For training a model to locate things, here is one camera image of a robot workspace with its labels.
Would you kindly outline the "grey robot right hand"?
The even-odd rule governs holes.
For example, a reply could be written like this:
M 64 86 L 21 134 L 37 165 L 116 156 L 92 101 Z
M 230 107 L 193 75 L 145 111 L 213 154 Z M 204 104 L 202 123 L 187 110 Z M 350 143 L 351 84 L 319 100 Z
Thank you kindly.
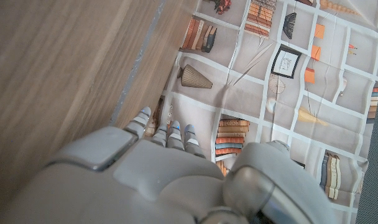
M 334 223 L 316 180 L 282 141 L 247 144 L 227 174 L 193 126 L 143 137 L 151 110 L 59 150 L 9 204 L 1 223 Z

